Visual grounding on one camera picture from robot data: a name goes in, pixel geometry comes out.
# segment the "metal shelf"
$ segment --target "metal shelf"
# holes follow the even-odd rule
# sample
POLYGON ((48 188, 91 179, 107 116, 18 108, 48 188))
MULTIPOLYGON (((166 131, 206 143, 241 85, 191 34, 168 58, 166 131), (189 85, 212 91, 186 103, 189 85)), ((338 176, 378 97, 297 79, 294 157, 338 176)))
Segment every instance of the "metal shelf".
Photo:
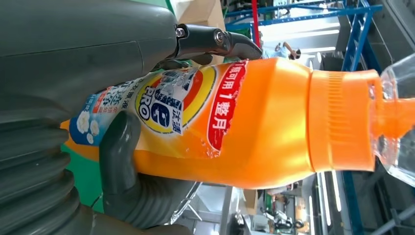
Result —
MULTIPOLYGON (((233 17, 233 16, 243 16, 242 19, 246 19, 248 17, 254 16, 257 17, 258 13, 267 13, 276 11, 279 9, 290 9, 290 8, 303 8, 303 9, 311 9, 311 10, 320 10, 321 12, 306 16, 299 16, 299 17, 292 17, 292 18, 283 18, 283 19, 274 19, 274 20, 266 20, 266 21, 258 21, 258 26, 260 25, 272 25, 272 24, 279 24, 279 23, 287 23, 287 22, 296 22, 296 21, 305 21, 305 20, 312 20, 312 19, 321 19, 326 17, 338 17, 338 16, 348 16, 351 22, 351 33, 350 38, 347 44, 345 59, 343 62, 342 70, 343 71, 355 71, 362 54, 364 47, 366 46, 366 37, 368 35, 368 31, 370 28, 370 24, 372 22, 372 17, 374 12, 380 11, 382 9, 381 5, 374 5, 370 6, 367 0, 359 0, 356 7, 347 6, 346 0, 343 0, 343 8, 337 7, 329 7, 329 8, 322 8, 318 6, 321 3, 329 3, 335 2, 333 0, 314 0, 314 1, 302 1, 299 3, 282 5, 282 6, 273 6, 273 7, 262 7, 258 8, 257 13, 253 14, 251 10, 244 10, 238 12, 230 12, 226 15, 226 17, 233 17)), ((241 19, 237 19, 236 21, 230 22, 226 24, 226 29, 229 31, 233 30, 240 30, 250 28, 251 32, 253 33, 253 40, 257 42, 256 33, 257 28, 255 28, 254 23, 238 23, 241 19)))

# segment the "machine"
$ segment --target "machine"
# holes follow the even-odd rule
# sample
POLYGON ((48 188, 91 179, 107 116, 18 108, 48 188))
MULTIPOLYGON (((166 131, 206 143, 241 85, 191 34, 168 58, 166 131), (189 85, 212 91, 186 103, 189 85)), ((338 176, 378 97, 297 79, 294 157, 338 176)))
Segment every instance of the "machine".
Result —
POLYGON ((0 235, 191 234, 163 225, 198 183, 137 175, 136 117, 121 112, 99 148, 106 215, 80 204, 60 123, 108 86, 187 59, 257 59, 261 50, 131 0, 2 0, 0 32, 0 235))

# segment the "transparent bottle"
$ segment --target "transparent bottle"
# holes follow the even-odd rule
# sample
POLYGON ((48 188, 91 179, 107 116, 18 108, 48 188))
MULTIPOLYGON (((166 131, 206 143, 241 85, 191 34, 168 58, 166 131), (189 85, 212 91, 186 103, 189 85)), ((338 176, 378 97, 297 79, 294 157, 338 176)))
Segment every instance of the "transparent bottle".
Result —
POLYGON ((383 100, 375 105, 372 130, 375 155, 390 175, 415 187, 415 54, 386 68, 380 81, 383 100))

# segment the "yellow circle logo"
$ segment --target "yellow circle logo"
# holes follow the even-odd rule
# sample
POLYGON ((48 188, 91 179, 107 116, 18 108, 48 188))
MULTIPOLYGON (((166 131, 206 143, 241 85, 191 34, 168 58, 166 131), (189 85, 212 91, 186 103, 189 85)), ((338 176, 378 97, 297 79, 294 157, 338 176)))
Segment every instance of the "yellow circle logo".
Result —
POLYGON ((216 80, 213 67, 169 70, 149 79, 139 91, 136 111, 153 131, 182 135, 207 100, 216 80))

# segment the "blue steel frame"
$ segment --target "blue steel frame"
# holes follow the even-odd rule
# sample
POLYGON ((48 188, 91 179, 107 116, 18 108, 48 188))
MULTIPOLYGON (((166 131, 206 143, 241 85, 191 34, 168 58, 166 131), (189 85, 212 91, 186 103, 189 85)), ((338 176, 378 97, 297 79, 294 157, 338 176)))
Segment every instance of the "blue steel frame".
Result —
MULTIPOLYGON (((293 17, 293 18, 283 18, 283 19, 274 19, 267 21, 259 21, 258 25, 272 25, 279 23, 295 22, 295 21, 304 21, 311 19, 320 19, 326 17, 337 17, 337 16, 348 16, 352 31, 350 33, 350 38, 347 44, 345 59, 343 61, 342 70, 343 71, 355 71, 360 61, 360 56, 362 51, 365 51, 365 57, 368 64, 370 64, 371 69, 376 69, 380 72, 379 63, 374 57, 374 54, 371 53, 369 42, 367 41, 367 35, 369 27, 372 21, 372 16, 374 12, 380 11, 382 9, 381 5, 370 6, 367 0, 359 0, 357 7, 349 7, 346 4, 346 0, 342 0, 344 8, 321 8, 316 6, 311 6, 320 3, 334 2, 333 0, 314 0, 308 2, 287 4, 282 6, 273 6, 273 7, 262 7, 258 9, 258 13, 266 13, 270 11, 275 11, 278 9, 287 9, 287 8, 305 8, 311 10, 327 10, 326 12, 317 13, 313 15, 293 17)), ((251 10, 244 10, 239 12, 230 12, 226 16, 238 16, 243 15, 241 19, 233 21, 226 24, 226 29, 229 31, 239 30, 250 28, 253 32, 254 25, 252 23, 239 23, 241 20, 249 18, 252 15, 251 10)))

